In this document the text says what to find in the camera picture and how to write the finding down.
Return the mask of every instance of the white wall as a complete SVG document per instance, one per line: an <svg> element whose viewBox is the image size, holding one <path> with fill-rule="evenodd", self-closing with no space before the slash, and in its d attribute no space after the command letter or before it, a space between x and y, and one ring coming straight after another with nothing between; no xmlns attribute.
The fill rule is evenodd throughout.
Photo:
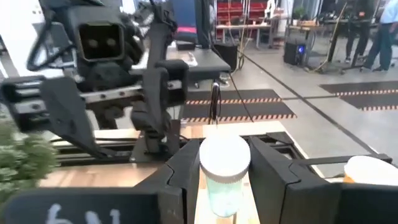
<svg viewBox="0 0 398 224"><path fill-rule="evenodd" d="M0 35L20 76L43 74L50 78L63 75L61 70L30 72L26 69L27 57L37 37L32 24L43 20L39 2L36 0L1 1Z"/></svg>

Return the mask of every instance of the wooden table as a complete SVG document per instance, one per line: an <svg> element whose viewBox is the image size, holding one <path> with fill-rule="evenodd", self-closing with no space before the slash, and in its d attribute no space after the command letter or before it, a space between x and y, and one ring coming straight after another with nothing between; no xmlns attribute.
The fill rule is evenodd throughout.
<svg viewBox="0 0 398 224"><path fill-rule="evenodd" d="M290 26L289 29L295 29L295 30L304 30L304 31L310 31L310 30L322 30L324 29L325 26Z"/></svg>
<svg viewBox="0 0 398 224"><path fill-rule="evenodd" d="M269 24L248 24L248 25L218 25L216 26L216 29L221 29L223 30L223 43L225 43L225 36L226 36L226 31L227 30L241 30L241 29L256 29L257 30L257 36L256 36L256 47L259 48L260 45L260 30L261 29L271 29L271 25Z"/></svg>
<svg viewBox="0 0 398 224"><path fill-rule="evenodd" d="M279 121L264 121L256 123L234 123L187 126L181 130L181 135L186 138L205 138L215 131L235 133L238 135L256 135L271 132L286 131ZM139 132L133 129L95 131L97 138L136 138ZM56 142L54 145L65 145L65 142ZM300 146L296 147L305 156ZM41 181L42 187L133 187L151 175L160 165L118 164L107 166L62 167L51 173L48 179ZM233 218L218 218L208 206L206 182L203 173L200 174L195 223L197 224L222 224L233 223ZM244 178L245 202L236 215L236 223L259 223L256 205L248 176Z"/></svg>

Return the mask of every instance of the white cup lid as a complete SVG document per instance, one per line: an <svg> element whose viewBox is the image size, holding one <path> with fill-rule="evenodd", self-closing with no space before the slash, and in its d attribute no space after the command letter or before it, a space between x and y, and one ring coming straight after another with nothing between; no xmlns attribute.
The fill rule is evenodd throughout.
<svg viewBox="0 0 398 224"><path fill-rule="evenodd" d="M354 156L344 166L344 172L359 184L398 186L398 169L380 159Z"/></svg>
<svg viewBox="0 0 398 224"><path fill-rule="evenodd" d="M216 182L232 183L246 175L250 164L250 147L238 135L213 134L201 143L199 158L207 177Z"/></svg>

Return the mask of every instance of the desk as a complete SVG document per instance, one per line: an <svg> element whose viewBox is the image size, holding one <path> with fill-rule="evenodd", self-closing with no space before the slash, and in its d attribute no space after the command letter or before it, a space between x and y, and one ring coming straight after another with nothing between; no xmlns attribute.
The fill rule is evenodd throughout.
<svg viewBox="0 0 398 224"><path fill-rule="evenodd" d="M213 134L216 130L235 133L239 135L247 134L266 134L271 132L288 132L279 121L263 121L257 123L234 123L188 126L181 130L181 134L187 138L205 138ZM97 138L136 138L139 132L133 129L103 130L95 131ZM65 145L65 142L56 142L54 145ZM306 153L295 142L296 147L306 156ZM84 166L84 167L61 167L49 175L48 179L41 182L42 187L132 187L141 180L151 175L159 165L147 164L118 164L108 166ZM244 180L245 202L242 209L238 212L237 224L240 223L259 223L256 205L251 192L248 176ZM233 223L232 218L218 218L208 206L208 196L206 182L203 173L200 174L198 186L197 210L195 223L197 224L221 224Z"/></svg>
<svg viewBox="0 0 398 224"><path fill-rule="evenodd" d="M260 30L261 29L271 29L271 25L268 24L251 24L251 25L230 25L230 26L226 26L226 25L218 25L216 26L216 29L222 29L223 30L223 43L225 43L225 35L226 35L226 31L227 30L233 30L233 29L256 29L257 30L257 37L256 37L256 47L259 48L259 44L260 44ZM271 34L270 34L270 38L268 40L268 43L272 43L271 42Z"/></svg>
<svg viewBox="0 0 398 224"><path fill-rule="evenodd" d="M175 47L169 47L167 49L167 54L175 54L178 52ZM190 82L199 82L202 80L217 80L220 78L221 72L229 72L231 67L216 53L211 49L195 49L190 50L195 56L197 61L197 66L192 66L189 68L189 80ZM148 61L148 51L144 53L141 61L137 65L133 65L131 68L133 70L144 70L146 69Z"/></svg>

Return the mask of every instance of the plastic cup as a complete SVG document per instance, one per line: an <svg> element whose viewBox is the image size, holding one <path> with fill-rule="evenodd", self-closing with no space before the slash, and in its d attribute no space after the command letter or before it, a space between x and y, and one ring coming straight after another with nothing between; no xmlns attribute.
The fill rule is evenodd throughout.
<svg viewBox="0 0 398 224"><path fill-rule="evenodd" d="M398 169L380 159L354 156L344 166L345 183L398 186Z"/></svg>
<svg viewBox="0 0 398 224"><path fill-rule="evenodd" d="M242 179L250 164L249 145L238 135L215 134L202 142L199 157L212 212L219 217L234 215L244 201Z"/></svg>

